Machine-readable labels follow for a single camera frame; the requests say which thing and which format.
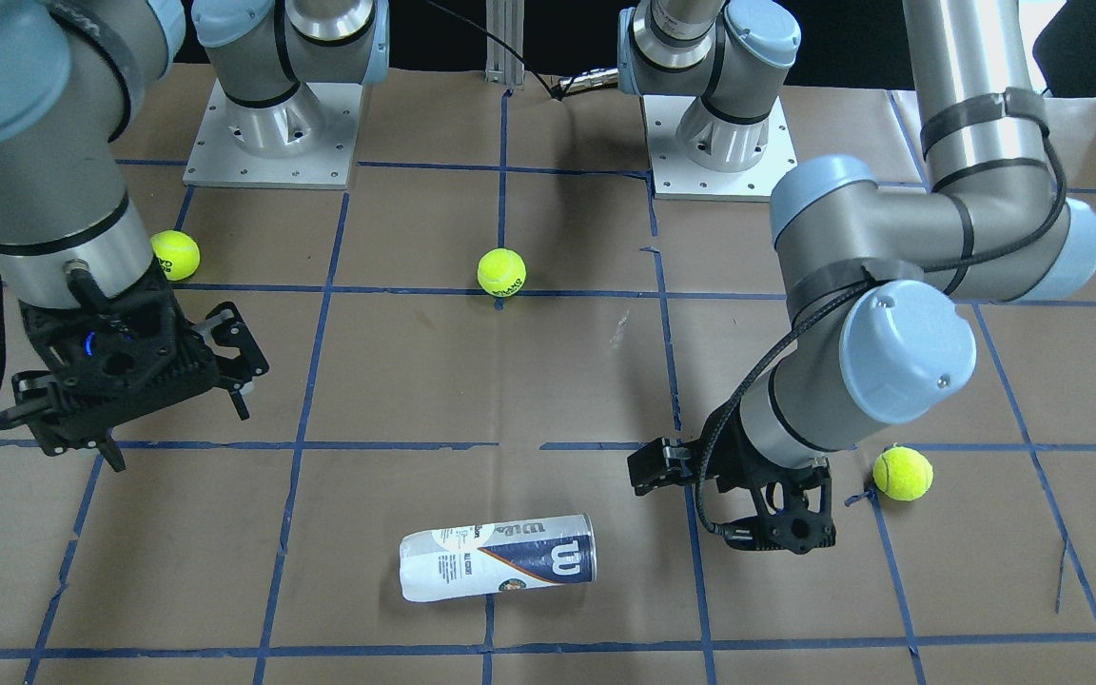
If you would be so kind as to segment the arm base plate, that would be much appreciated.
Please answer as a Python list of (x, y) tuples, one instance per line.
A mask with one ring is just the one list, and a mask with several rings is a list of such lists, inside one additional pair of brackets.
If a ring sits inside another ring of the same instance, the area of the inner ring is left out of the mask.
[(767, 201), (799, 161), (780, 99), (751, 125), (717, 119), (700, 100), (642, 98), (657, 198)]
[(189, 155), (189, 186), (345, 190), (366, 87), (302, 84), (269, 109), (244, 109), (214, 84)]

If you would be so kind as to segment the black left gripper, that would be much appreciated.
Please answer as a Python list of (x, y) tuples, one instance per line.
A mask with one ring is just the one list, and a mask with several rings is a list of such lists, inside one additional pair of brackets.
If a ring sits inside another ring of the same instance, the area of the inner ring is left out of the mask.
[[(700, 467), (705, 447), (713, 446), (708, 467)], [(796, 496), (830, 486), (826, 452), (797, 437), (775, 400), (740, 400), (713, 409), (700, 437), (681, 445), (658, 438), (627, 456), (628, 480), (636, 496), (666, 486), (716, 480), (719, 493), (732, 489), (758, 491), (770, 482)]]

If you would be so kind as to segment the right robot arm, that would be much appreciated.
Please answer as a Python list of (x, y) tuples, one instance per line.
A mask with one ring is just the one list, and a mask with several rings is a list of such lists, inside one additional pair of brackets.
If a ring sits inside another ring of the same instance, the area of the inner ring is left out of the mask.
[[(13, 377), (0, 432), (45, 454), (221, 387), (269, 362), (232, 302), (201, 323), (180, 308), (109, 144), (138, 117), (195, 27), (216, 69), (195, 186), (344, 189), (361, 92), (390, 55), (386, 1), (0, 1), (0, 287), (44, 368)], [(5, 343), (0, 338), (0, 387)]]

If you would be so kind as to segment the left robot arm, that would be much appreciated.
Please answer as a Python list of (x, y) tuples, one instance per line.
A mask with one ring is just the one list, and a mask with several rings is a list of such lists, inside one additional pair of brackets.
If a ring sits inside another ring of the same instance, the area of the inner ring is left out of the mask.
[(680, 448), (628, 459), (669, 484), (808, 486), (829, 454), (957, 393), (977, 342), (955, 299), (1058, 300), (1096, 270), (1096, 213), (1068, 196), (1013, 1), (906, 1), (931, 192), (883, 189), (848, 155), (800, 162), (770, 195), (791, 354), (767, 355)]

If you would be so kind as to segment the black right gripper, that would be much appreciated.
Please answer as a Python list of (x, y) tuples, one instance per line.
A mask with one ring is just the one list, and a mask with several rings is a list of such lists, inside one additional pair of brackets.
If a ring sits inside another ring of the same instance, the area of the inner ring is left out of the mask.
[[(88, 276), (69, 274), (67, 285), (83, 295), (82, 307), (19, 306), (28, 342), (48, 368), (42, 386), (52, 415), (134, 420), (218, 386), (248, 420), (244, 395), (270, 365), (235, 302), (219, 302), (192, 326), (161, 267), (147, 269), (116, 298)], [(208, 345), (238, 354), (213, 354)], [(114, 473), (126, 471), (110, 430), (96, 438), (96, 450)]]

